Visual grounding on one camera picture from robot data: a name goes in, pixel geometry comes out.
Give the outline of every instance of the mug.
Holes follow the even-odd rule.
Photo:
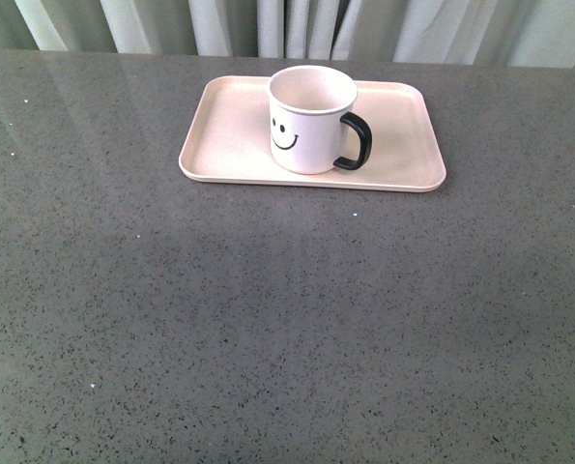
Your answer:
[[[295,66],[277,72],[268,85],[272,155],[299,174],[333,167],[353,171],[368,160],[371,129],[351,112],[358,95],[347,74],[323,66]],[[358,159],[343,157],[347,128],[359,137]]]

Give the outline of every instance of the curtain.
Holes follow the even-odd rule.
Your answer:
[[[575,68],[575,0],[0,0],[0,48]]]

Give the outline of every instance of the quartz surface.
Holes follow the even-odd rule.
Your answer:
[[[422,92],[432,192],[182,173],[298,63],[0,50],[0,463],[575,462],[575,71],[330,63]]]

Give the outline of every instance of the mug rim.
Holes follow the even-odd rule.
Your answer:
[[[332,108],[327,108],[327,109],[306,109],[306,108],[299,108],[297,106],[293,106],[291,104],[285,103],[284,101],[279,99],[273,93],[273,83],[275,83],[278,78],[280,78],[282,75],[285,75],[286,73],[293,73],[293,72],[301,71],[301,70],[319,70],[319,71],[322,71],[324,73],[333,73],[335,75],[340,76],[342,79],[344,79],[346,82],[348,82],[348,85],[350,87],[352,87],[352,89],[351,89],[352,95],[350,96],[351,98],[348,101],[346,101],[345,104],[341,104],[339,106],[334,106]],[[298,65],[298,66],[292,66],[289,68],[284,68],[278,72],[275,72],[270,77],[270,80],[268,82],[268,95],[272,101],[276,102],[276,104],[278,104],[278,106],[280,106],[281,108],[283,108],[287,111],[297,113],[297,114],[325,115],[325,114],[332,114],[332,113],[344,111],[344,110],[348,109],[352,104],[354,104],[354,102],[356,101],[356,98],[358,96],[358,86],[356,85],[356,82],[354,81],[354,79],[352,77],[347,75],[345,72],[337,70],[335,68],[331,68],[329,66],[320,66],[320,65]]]

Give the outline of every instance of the tray rim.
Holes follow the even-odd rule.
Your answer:
[[[190,135],[197,129],[196,126],[200,124],[199,119],[201,118],[201,113],[205,110],[204,103],[210,97],[210,94],[215,90],[215,88],[219,88],[223,84],[224,81],[228,81],[227,84],[233,83],[236,81],[238,84],[250,84],[250,85],[260,85],[263,82],[268,82],[270,78],[268,76],[262,75],[235,75],[235,74],[228,74],[222,75],[219,77],[215,77],[214,79],[210,80],[203,89],[201,94],[201,98],[199,99],[199,103],[195,109],[194,115],[192,117],[192,121],[190,123],[190,127],[188,129],[187,137],[185,139],[184,145],[182,150],[180,151],[180,155],[178,156],[178,164],[180,165],[180,169],[184,172],[184,174],[189,177],[190,179],[207,183],[207,184],[238,184],[238,185],[261,185],[261,186],[281,186],[281,187],[312,187],[318,189],[358,189],[358,190],[376,190],[376,191],[396,191],[396,192],[408,192],[408,193],[425,193],[428,191],[432,191],[437,189],[446,179],[447,171],[446,171],[446,164],[444,163],[444,159],[442,158],[442,153],[439,149],[439,144],[437,141],[437,136],[435,135],[435,131],[433,130],[433,125],[431,123],[431,118],[428,113],[428,109],[426,107],[426,103],[424,101],[424,96],[416,87],[406,84],[403,82],[391,82],[391,81],[377,81],[377,80],[355,80],[356,84],[359,86],[359,90],[374,90],[374,87],[377,86],[392,86],[395,87],[397,90],[401,89],[406,91],[421,100],[424,110],[426,112],[426,121],[427,121],[427,130],[430,131],[430,135],[433,137],[435,141],[435,146],[437,147],[436,150],[436,159],[441,167],[440,170],[440,177],[436,179],[433,184],[430,185],[389,185],[389,184],[380,184],[380,183],[357,183],[357,182],[350,182],[344,183],[342,181],[333,181],[333,180],[324,180],[320,181],[319,177],[323,177],[324,173],[322,174],[315,174],[315,175],[304,175],[304,174],[296,174],[296,173],[289,173],[293,177],[294,180],[280,180],[280,179],[246,179],[241,177],[217,177],[207,174],[199,174],[188,170],[183,163],[183,159],[185,158],[185,154],[187,152],[187,146],[189,143],[192,143],[190,140]]]

